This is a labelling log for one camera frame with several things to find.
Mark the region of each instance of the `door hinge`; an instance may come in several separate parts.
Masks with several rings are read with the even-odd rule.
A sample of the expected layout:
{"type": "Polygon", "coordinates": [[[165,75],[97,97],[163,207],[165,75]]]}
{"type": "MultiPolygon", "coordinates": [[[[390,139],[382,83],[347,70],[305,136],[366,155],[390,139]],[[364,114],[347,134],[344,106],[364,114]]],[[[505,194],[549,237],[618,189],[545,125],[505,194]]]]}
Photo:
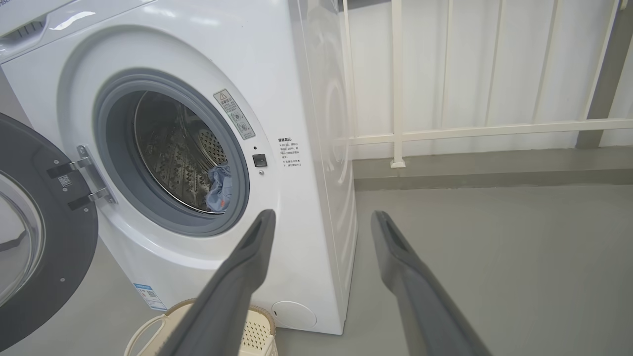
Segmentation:
{"type": "Polygon", "coordinates": [[[115,204],[115,197],[112,195],[110,189],[108,189],[108,186],[106,185],[101,172],[92,161],[88,147],[81,144],[77,146],[77,152],[79,152],[79,157],[81,157],[81,159],[74,162],[58,165],[57,167],[53,167],[46,171],[50,178],[59,178],[74,170],[85,168],[85,171],[88,175],[87,178],[92,181],[93,185],[96,187],[96,191],[69,202],[68,206],[70,207],[70,209],[79,209],[80,207],[89,204],[92,201],[97,201],[101,198],[105,199],[105,201],[110,204],[115,204]]]}

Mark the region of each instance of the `open washer door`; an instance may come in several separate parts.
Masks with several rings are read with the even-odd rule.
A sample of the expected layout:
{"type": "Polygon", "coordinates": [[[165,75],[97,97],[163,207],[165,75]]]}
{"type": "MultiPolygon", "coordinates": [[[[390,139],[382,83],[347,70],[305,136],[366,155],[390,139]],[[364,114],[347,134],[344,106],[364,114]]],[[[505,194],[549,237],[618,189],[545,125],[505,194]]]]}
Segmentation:
{"type": "Polygon", "coordinates": [[[55,145],[0,114],[0,352],[50,319],[97,245],[91,191],[55,145]]]}

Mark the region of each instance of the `baseboard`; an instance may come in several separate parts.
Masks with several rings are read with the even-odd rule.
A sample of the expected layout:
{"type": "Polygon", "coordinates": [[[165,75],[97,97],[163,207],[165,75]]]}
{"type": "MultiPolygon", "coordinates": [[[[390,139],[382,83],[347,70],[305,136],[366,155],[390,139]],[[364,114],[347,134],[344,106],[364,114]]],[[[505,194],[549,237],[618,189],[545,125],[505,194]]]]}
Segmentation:
{"type": "Polygon", "coordinates": [[[357,191],[633,184],[633,147],[537,149],[355,160],[357,191]]]}

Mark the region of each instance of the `clothing in drum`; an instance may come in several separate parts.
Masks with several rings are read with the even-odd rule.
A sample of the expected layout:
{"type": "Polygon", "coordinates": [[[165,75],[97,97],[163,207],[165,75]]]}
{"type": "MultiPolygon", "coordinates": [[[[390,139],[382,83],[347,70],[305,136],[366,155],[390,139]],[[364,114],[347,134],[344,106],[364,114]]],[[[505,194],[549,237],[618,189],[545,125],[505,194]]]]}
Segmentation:
{"type": "Polygon", "coordinates": [[[199,212],[223,212],[209,207],[207,197],[214,186],[211,172],[217,166],[228,169],[227,157],[193,111],[169,96],[147,91],[135,108],[132,124],[145,167],[169,195],[199,212]]]}

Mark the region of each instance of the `door glass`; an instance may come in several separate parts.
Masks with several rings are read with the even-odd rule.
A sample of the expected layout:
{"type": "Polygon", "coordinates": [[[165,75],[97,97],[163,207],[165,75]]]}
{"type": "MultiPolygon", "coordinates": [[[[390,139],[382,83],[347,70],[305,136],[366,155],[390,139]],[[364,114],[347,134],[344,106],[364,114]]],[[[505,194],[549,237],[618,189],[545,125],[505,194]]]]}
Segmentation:
{"type": "Polygon", "coordinates": [[[0,173],[0,305],[28,281],[44,244],[41,218],[26,193],[0,173]]]}
{"type": "Polygon", "coordinates": [[[133,125],[142,161],[165,191],[199,212],[226,210],[210,208],[206,198],[217,177],[213,168],[226,166],[227,157],[193,111],[169,96],[147,91],[136,105],[133,125]]]}

